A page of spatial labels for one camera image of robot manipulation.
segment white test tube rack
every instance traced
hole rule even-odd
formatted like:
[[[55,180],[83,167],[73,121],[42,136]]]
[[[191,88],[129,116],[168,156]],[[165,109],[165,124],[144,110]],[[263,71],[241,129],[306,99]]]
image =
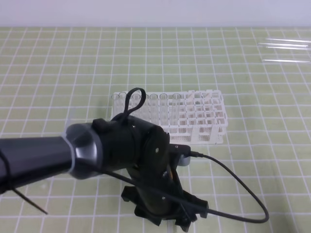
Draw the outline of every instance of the white test tube rack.
[[[160,94],[168,95],[168,116],[171,115],[173,94],[181,95],[179,106],[179,119],[177,125],[161,125],[160,121]],[[226,134],[228,118],[225,111],[224,98],[219,90],[188,91],[188,92],[148,92],[147,95],[157,94],[159,126],[170,133],[171,143],[176,144],[221,144]],[[122,112],[111,111],[111,118]]]

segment black robotic arm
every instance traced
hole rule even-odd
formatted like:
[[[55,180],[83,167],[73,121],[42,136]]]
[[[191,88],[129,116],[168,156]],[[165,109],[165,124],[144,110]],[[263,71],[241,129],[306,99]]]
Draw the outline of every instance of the black robotic arm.
[[[142,93],[141,101],[128,110],[129,99],[137,90]],[[126,96],[123,113],[109,122],[100,118],[71,125],[63,136],[0,139],[0,193],[14,190],[35,205],[16,188],[64,172],[77,179],[107,174],[134,185],[126,186],[121,197],[136,205],[135,215],[156,225],[174,219],[187,232],[191,222],[197,220],[196,214],[206,218],[208,213],[252,223],[269,219],[261,201],[225,165],[191,152],[189,146],[170,144],[169,134],[161,127],[130,116],[145,99],[145,91],[134,88]],[[207,201],[184,191],[176,168],[187,164],[191,156],[211,159],[226,169],[263,208],[265,218],[248,219],[211,210]],[[123,168],[131,179],[114,172]]]

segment clear glass test tube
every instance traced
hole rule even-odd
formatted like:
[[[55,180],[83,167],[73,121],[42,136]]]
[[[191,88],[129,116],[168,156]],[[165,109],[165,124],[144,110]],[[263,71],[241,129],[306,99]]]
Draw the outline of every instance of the clear glass test tube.
[[[150,102],[151,122],[155,125],[158,125],[159,124],[159,107],[158,107],[157,94],[151,94],[149,97],[149,102]]]
[[[118,94],[112,94],[112,117],[116,116],[118,113],[121,112],[120,108],[120,97]]]
[[[132,95],[132,108],[135,108],[139,104],[140,99],[141,99],[141,95],[140,94],[134,93]],[[134,117],[141,118],[140,110],[141,109],[137,109],[136,111],[132,112],[131,115],[134,116]]]
[[[141,117],[145,121],[150,121],[149,96],[146,94],[146,100],[141,108]]]
[[[258,43],[258,46],[279,46],[279,47],[298,47],[298,48],[307,48],[308,45],[299,44],[299,43]]]
[[[180,99],[181,99],[180,94],[178,94],[178,93],[173,94],[172,111],[171,111],[171,115],[170,115],[170,124],[171,125],[178,125]]]
[[[286,63],[311,63],[310,57],[308,55],[265,55],[262,57],[264,63],[276,63],[276,62],[286,62]]]
[[[126,98],[126,92],[122,91],[119,93],[119,106],[120,106],[120,112],[124,111],[125,108],[125,98]]]
[[[310,40],[289,40],[289,39],[281,39],[281,38],[267,38],[266,40],[273,41],[286,41],[286,42],[295,42],[295,43],[311,43]]]
[[[160,121],[161,125],[168,125],[169,124],[169,118],[168,118],[168,95],[165,93],[162,93],[160,95]]]

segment cable connector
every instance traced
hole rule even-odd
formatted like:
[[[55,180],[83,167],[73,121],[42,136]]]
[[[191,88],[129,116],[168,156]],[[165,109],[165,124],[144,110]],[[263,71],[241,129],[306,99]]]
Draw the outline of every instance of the cable connector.
[[[191,151],[190,156],[194,158],[203,158],[203,154],[196,152],[196,151]]]

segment green grid mat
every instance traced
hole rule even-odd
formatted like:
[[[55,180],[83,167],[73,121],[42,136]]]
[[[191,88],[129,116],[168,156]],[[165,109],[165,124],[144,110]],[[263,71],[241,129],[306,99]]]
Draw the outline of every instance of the green grid mat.
[[[263,200],[271,218],[245,224],[209,215],[193,233],[308,233],[311,229],[311,65],[262,63],[267,37],[310,40],[310,28],[0,28],[0,136],[58,135],[71,123],[109,118],[110,95],[219,89],[229,118],[222,145],[193,150],[220,159]],[[305,51],[278,55],[308,59]],[[210,207],[262,217],[229,174],[193,159],[178,172]],[[50,215],[12,193],[0,197],[0,232],[177,233],[135,217],[123,183],[60,175],[21,188]]]

